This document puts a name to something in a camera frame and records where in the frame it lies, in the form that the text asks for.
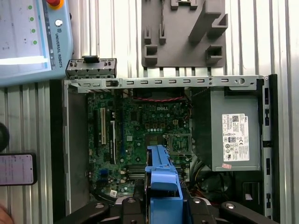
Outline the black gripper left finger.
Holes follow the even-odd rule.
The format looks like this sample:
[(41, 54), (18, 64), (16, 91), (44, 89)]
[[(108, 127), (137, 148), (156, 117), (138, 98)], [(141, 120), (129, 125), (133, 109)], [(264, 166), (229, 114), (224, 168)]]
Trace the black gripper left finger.
[(124, 197), (119, 204), (104, 201), (89, 203), (56, 221), (57, 224), (145, 224), (142, 202), (138, 198)]

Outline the person's hand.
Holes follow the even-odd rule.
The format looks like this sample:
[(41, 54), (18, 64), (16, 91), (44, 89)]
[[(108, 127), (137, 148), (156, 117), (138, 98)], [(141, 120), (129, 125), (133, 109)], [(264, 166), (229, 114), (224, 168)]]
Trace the person's hand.
[(3, 206), (0, 206), (0, 224), (14, 224), (14, 220)]

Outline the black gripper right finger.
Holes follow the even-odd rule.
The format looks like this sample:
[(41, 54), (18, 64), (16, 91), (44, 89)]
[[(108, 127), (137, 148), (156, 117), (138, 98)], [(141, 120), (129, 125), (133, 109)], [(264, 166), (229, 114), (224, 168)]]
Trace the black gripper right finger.
[(236, 202), (224, 202), (216, 208), (203, 198), (193, 197), (186, 201), (186, 223), (275, 224), (276, 221)]

